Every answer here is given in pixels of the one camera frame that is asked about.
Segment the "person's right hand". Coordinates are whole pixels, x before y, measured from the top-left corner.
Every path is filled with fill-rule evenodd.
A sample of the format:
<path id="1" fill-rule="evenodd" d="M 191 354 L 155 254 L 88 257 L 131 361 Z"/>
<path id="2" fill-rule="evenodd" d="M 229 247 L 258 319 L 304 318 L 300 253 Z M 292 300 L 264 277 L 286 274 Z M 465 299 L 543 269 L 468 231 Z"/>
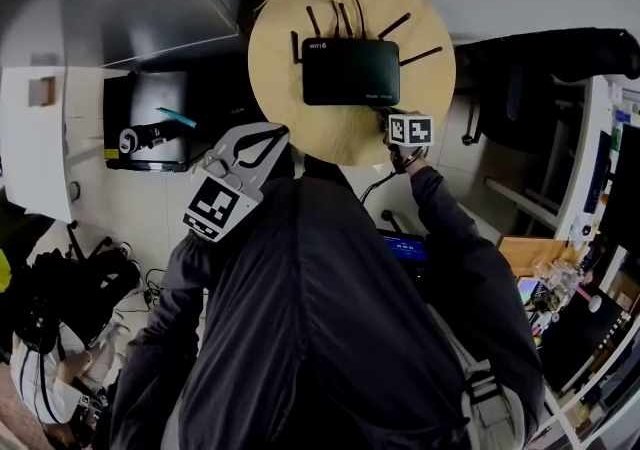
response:
<path id="1" fill-rule="evenodd" d="M 393 146 L 391 150 L 391 161 L 397 174 L 415 174 L 420 169 L 427 166 L 426 156 L 428 147 L 407 148 Z"/>

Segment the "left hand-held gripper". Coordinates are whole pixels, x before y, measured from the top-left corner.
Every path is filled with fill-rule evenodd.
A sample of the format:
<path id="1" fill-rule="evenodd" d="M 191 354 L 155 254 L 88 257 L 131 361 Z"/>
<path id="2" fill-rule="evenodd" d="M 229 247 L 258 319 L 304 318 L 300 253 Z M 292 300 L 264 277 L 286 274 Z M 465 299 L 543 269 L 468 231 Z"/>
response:
<path id="1" fill-rule="evenodd" d="M 229 129 L 195 167 L 182 222 L 205 240 L 221 241 L 261 203 L 261 186 L 288 141 L 282 124 Z"/>

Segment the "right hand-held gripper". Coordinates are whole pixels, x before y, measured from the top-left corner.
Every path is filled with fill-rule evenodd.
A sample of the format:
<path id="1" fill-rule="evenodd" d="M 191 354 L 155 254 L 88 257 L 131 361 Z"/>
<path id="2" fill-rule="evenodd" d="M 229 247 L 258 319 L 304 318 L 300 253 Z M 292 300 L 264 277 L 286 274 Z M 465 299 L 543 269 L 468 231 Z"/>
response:
<path id="1" fill-rule="evenodd" d="M 394 107 L 374 110 L 385 142 L 397 146 L 431 146 L 434 142 L 433 117 L 419 112 L 404 112 Z"/>

